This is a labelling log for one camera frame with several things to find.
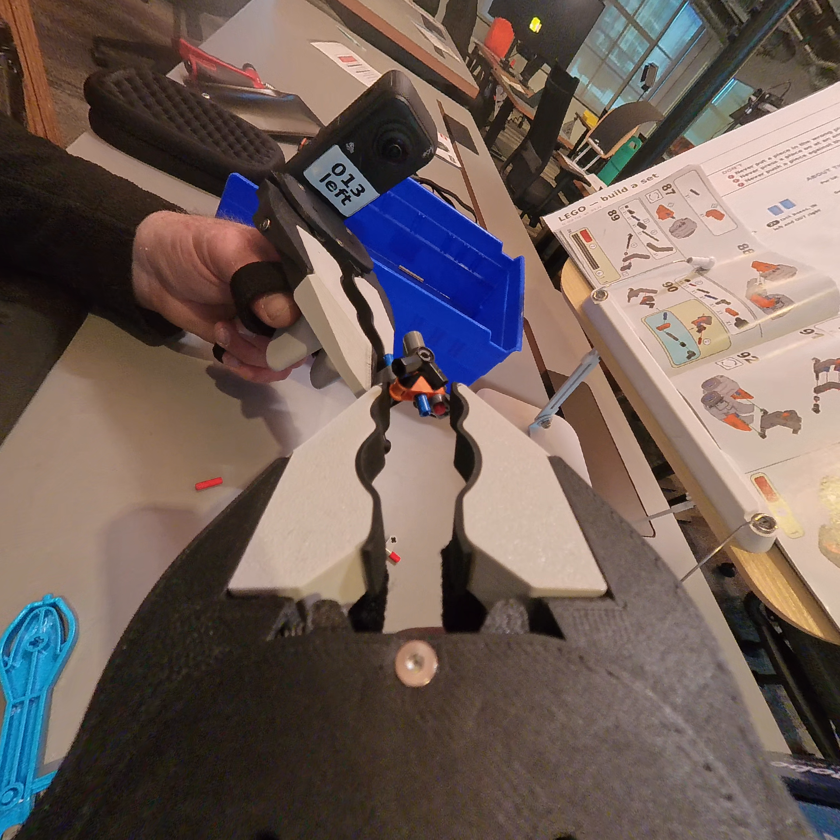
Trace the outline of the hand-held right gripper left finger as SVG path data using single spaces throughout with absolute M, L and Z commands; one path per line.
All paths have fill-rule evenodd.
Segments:
M 386 588 L 382 507 L 391 399 L 373 386 L 286 460 L 228 589 L 352 605 Z

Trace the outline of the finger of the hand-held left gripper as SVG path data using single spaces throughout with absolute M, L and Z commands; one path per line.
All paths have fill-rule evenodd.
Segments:
M 382 354 L 393 354 L 395 334 L 393 312 L 378 279 L 360 279 L 360 293 L 371 310 L 374 329 L 382 342 Z
M 293 297 L 329 360 L 355 396 L 362 396 L 375 381 L 375 360 L 385 356 L 359 321 L 361 304 L 353 303 L 341 284 L 339 263 L 302 227 L 297 227 L 312 270 Z M 350 279 L 350 291 L 360 292 L 360 279 L 377 279 L 370 272 Z

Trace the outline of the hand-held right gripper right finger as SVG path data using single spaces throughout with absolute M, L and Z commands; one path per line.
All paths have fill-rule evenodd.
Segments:
M 603 596 L 606 580 L 555 470 L 562 459 L 465 385 L 452 385 L 449 403 L 465 487 L 441 552 L 443 619 L 482 621 L 510 599 Z

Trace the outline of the person's left forearm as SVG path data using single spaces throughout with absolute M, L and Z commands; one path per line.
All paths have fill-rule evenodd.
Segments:
M 2 268 L 51 281 L 150 345 L 184 334 L 133 294 L 137 228 L 163 211 L 186 219 L 181 208 L 2 115 Z

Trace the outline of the person's left hand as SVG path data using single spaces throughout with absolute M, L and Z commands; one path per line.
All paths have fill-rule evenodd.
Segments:
M 224 349 L 222 363 L 249 382 L 283 381 L 292 368 L 273 371 L 268 339 L 236 319 L 229 281 L 241 267 L 277 262 L 278 253 L 254 228 L 213 217 L 158 212 L 138 226 L 132 285 L 142 308 Z

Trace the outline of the blue storage bin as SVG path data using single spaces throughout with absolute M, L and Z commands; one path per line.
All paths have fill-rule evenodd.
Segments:
M 346 226 L 374 262 L 395 336 L 419 331 L 450 381 L 472 385 L 522 349 L 523 257 L 415 180 Z

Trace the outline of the paper sheet with red label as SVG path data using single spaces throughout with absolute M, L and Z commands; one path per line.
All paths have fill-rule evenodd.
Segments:
M 364 61 L 346 45 L 337 41 L 312 41 L 311 46 L 323 53 L 331 61 L 362 83 L 371 87 L 382 74 Z

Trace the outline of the wooden top table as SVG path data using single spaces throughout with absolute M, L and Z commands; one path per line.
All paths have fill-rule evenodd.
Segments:
M 443 26 L 404 1 L 328 1 L 351 32 L 468 107 L 479 89 Z

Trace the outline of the red framed black tool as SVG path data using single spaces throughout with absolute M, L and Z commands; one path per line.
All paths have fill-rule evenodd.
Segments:
M 314 137 L 322 121 L 295 93 L 279 91 L 261 80 L 257 70 L 238 68 L 179 38 L 185 84 L 269 136 L 288 142 Z

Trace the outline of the white book stand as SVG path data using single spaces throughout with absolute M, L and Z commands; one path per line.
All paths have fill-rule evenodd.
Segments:
M 641 364 L 628 344 L 595 322 L 613 310 L 592 300 L 592 289 L 570 261 L 550 273 L 528 256 L 525 263 L 521 349 L 476 384 L 493 387 L 534 406 L 543 404 L 595 348 L 601 362 L 571 403 L 570 424 L 581 438 L 594 488 L 618 503 L 625 518 L 653 509 L 642 488 L 642 456 L 612 391 L 625 395 L 639 421 L 682 482 L 699 514 L 735 563 L 750 590 L 777 616 L 803 632 L 838 644 L 838 625 L 815 597 L 773 533 L 751 520 L 769 516 L 754 488 L 724 458 L 708 430 L 656 363 Z

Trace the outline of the black textured case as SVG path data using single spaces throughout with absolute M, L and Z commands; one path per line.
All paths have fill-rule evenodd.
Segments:
M 285 166 L 261 129 L 150 70 L 98 70 L 83 92 L 99 138 L 207 193 L 221 196 L 233 173 L 259 184 Z

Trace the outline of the instruction booklet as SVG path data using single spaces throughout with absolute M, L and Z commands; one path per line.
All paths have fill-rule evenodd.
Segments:
M 838 564 L 838 84 L 544 221 L 790 558 Z

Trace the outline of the black wall monitor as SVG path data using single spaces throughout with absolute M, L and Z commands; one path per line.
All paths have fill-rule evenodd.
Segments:
M 576 52 L 604 8 L 602 1 L 519 1 L 511 2 L 509 19 L 523 44 L 553 56 Z

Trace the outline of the wooden post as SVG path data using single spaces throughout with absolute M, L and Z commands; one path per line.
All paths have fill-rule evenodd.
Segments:
M 30 2 L 2 1 L 1 17 L 10 27 L 23 70 L 27 129 L 55 145 L 63 146 Z

